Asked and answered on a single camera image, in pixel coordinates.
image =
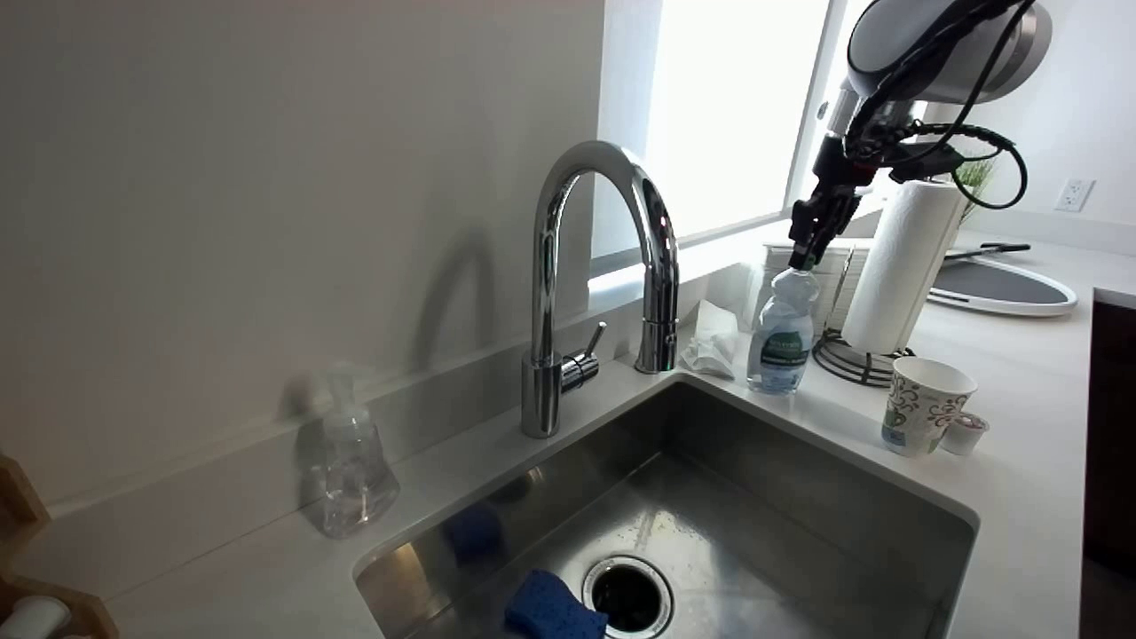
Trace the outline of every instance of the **white mug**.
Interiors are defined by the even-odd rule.
[[[899,455],[931,455],[973,389],[973,380],[944,361],[896,357],[885,444]]]

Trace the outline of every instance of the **kitchen sink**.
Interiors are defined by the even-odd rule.
[[[385,636],[508,636],[553,573],[611,636],[935,639],[976,513],[743,400],[676,382],[363,564]]]

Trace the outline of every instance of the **faucet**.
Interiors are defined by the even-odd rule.
[[[611,141],[578,141],[570,144],[543,178],[537,225],[533,225],[533,347],[525,357],[523,380],[523,433],[553,435],[562,416],[562,394],[589,382],[600,371],[596,345],[604,325],[596,325],[589,347],[562,357],[553,345],[553,277],[559,277],[559,246],[562,215],[569,193],[583,175],[604,175],[626,200],[643,258],[643,342],[639,342],[639,371],[676,369],[678,347],[678,246],[670,214],[646,178],[646,169]]]

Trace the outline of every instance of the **white countertop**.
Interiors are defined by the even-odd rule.
[[[840,382],[815,367],[794,397],[724,388],[981,513],[950,622],[957,639],[1080,632],[1089,305],[1092,289],[1136,291],[1136,258],[1125,257],[1033,248],[1014,263],[1076,289],[1080,307],[1066,320],[1000,320],[925,305],[911,335],[923,357],[950,361],[981,382],[969,409],[992,422],[992,433],[973,459],[891,455],[876,435],[885,389]],[[611,361],[604,382],[565,397],[559,441],[525,441],[517,413],[498,416],[399,467],[405,492],[380,524],[350,538],[322,538],[302,513],[288,513],[114,595],[110,610],[123,636],[380,636],[354,590],[367,557],[669,382],[670,375],[639,375]]]

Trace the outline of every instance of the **cabinet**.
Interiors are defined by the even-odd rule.
[[[1136,307],[1092,305],[1088,557],[1136,574]]]

